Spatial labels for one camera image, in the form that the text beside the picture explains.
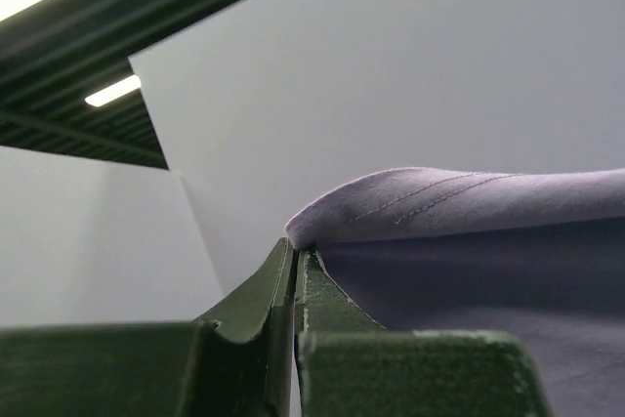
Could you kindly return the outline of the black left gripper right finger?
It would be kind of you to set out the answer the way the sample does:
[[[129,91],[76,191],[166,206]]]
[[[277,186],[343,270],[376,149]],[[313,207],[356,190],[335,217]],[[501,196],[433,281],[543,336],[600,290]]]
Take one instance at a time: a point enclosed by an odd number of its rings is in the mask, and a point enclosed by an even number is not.
[[[396,332],[368,315],[303,251],[296,358],[306,416],[549,416],[534,362],[500,331]]]

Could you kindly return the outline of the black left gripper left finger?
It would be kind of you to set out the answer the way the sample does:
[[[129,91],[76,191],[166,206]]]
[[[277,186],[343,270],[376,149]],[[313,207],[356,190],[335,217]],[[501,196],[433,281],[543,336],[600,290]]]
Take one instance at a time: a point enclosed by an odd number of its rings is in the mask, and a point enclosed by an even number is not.
[[[5,416],[285,416],[296,254],[277,241],[222,301],[180,322],[8,327]]]

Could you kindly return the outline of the purple t shirt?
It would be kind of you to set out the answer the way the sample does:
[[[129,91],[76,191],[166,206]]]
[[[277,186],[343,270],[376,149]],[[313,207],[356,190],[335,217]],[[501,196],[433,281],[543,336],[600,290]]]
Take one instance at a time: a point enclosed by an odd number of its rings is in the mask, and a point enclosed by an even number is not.
[[[517,336],[559,416],[624,412],[624,173],[385,170],[286,234],[396,330]]]

